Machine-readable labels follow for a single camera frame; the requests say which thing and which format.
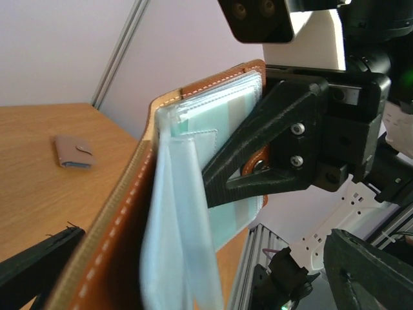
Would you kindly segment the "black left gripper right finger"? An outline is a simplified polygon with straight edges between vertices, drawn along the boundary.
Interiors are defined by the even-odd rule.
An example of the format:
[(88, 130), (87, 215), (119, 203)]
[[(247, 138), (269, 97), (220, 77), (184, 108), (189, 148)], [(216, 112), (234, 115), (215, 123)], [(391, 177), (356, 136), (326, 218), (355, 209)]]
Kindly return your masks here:
[(412, 266), (341, 229), (323, 261), (338, 309), (412, 309)]

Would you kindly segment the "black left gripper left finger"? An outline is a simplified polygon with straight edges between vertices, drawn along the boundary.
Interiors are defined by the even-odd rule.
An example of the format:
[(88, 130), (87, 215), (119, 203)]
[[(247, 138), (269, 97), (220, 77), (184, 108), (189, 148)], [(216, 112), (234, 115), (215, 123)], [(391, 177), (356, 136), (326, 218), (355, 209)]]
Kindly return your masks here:
[(38, 244), (1, 262), (1, 309), (44, 309), (55, 283), (85, 235), (67, 227)]

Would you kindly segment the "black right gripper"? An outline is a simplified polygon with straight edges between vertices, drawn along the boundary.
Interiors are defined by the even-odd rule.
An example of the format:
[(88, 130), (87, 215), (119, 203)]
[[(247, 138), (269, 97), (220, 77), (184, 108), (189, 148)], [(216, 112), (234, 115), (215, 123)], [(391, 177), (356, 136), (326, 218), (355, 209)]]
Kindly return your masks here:
[(265, 94), (203, 169), (210, 208), (312, 183), (335, 192), (348, 176), (359, 182), (371, 171), (388, 76), (275, 65), (266, 71), (268, 79), (281, 72), (323, 79), (284, 79)]

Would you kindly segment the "brown leather card holder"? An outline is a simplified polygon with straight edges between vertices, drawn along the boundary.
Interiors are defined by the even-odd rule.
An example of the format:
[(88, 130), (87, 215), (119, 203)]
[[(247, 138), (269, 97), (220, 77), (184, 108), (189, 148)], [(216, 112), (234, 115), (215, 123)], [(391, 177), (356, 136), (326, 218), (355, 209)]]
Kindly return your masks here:
[(157, 156), (155, 112), (255, 70), (255, 59), (154, 99), (146, 127), (111, 195), (77, 246), (47, 298), (45, 309), (142, 309), (138, 262), (148, 218)]

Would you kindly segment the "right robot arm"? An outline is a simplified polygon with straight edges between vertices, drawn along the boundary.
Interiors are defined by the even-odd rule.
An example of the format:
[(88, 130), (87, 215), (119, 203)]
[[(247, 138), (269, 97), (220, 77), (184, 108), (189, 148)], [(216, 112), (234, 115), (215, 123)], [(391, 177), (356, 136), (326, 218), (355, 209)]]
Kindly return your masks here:
[(326, 276), (338, 309), (411, 309), (411, 1), (221, 1), (234, 37), (260, 43), (263, 98), (203, 169), (209, 207), (348, 191), (313, 231), (264, 261), (248, 235), (231, 309), (297, 309)]

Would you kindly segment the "taupe leather card holder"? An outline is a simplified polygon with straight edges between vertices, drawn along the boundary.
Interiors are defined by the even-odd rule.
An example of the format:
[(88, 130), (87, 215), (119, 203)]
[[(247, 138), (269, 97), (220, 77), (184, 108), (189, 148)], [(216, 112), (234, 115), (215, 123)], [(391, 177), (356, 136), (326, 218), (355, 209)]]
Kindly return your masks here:
[(96, 164), (92, 148), (87, 140), (60, 134), (55, 136), (54, 143), (61, 167), (90, 168)]

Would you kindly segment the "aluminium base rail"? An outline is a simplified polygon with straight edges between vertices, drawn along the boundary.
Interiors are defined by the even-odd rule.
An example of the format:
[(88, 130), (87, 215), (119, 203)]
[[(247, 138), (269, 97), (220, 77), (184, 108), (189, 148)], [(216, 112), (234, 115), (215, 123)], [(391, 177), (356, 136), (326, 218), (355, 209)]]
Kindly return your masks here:
[(268, 270), (270, 259), (262, 249), (282, 250), (288, 243), (262, 224), (250, 229), (239, 260), (236, 277), (227, 309), (248, 309), (250, 296), (253, 291), (254, 269), (261, 265)]

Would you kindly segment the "aluminium frame post right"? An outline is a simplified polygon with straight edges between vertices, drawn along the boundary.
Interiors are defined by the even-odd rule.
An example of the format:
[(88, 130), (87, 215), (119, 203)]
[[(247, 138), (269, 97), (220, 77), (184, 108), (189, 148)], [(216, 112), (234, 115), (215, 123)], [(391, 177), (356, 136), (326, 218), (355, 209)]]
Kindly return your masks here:
[(102, 107), (110, 86), (121, 66), (121, 63), (128, 51), (128, 48), (134, 38), (135, 32), (138, 29), (149, 4), (150, 0), (134, 1), (130, 13), (123, 25), (121, 33), (115, 43), (108, 63), (106, 64), (106, 67), (101, 75), (101, 79), (97, 84), (94, 95), (90, 100), (91, 106), (93, 106), (95, 109), (99, 110)]

